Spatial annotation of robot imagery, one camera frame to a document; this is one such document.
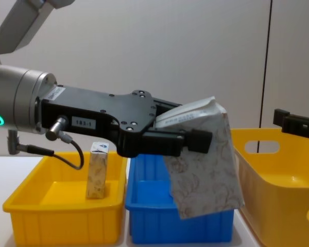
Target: label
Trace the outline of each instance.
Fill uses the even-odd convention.
[[[63,93],[64,90],[64,87],[57,86],[45,97],[45,99],[55,100],[61,93]]]
[[[81,128],[95,130],[96,129],[96,120],[73,116],[71,125],[75,126],[75,127],[81,127]]]

